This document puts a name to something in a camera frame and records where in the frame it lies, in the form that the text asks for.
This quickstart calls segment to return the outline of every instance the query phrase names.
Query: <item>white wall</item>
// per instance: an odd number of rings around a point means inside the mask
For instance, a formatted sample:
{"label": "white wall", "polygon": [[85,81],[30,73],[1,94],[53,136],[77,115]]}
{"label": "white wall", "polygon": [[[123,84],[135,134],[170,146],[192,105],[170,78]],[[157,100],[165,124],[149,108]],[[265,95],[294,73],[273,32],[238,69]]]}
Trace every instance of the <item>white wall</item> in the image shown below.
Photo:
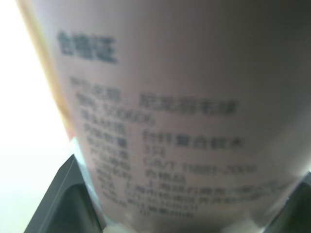
{"label": "white wall", "polygon": [[14,0],[0,1],[0,233],[21,233],[69,142]]}

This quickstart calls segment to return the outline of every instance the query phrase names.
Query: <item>white background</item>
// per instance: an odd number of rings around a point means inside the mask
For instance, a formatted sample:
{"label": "white background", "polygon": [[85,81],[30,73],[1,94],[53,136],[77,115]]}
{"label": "white background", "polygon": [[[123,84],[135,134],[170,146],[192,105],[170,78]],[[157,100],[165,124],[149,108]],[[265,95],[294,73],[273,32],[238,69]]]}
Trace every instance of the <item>white background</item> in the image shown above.
{"label": "white background", "polygon": [[0,1],[0,233],[21,233],[69,142],[14,0]]}

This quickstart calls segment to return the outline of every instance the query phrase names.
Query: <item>product label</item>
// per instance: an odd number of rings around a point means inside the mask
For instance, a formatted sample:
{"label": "product label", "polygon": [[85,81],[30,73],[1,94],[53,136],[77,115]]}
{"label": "product label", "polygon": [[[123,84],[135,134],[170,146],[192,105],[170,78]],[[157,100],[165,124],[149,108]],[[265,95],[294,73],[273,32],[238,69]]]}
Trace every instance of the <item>product label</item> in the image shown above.
{"label": "product label", "polygon": [[230,1],[32,2],[105,215],[154,232],[271,220],[308,170],[311,80],[269,50],[264,18]]}

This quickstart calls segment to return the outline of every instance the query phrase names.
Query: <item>cylindrical container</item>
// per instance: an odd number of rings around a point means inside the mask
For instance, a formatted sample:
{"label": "cylindrical container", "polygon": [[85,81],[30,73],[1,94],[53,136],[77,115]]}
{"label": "cylindrical container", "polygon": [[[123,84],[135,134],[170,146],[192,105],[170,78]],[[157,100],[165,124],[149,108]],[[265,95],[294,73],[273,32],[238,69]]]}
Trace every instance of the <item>cylindrical container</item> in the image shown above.
{"label": "cylindrical container", "polygon": [[310,167],[310,4],[30,0],[108,222],[262,231]]}

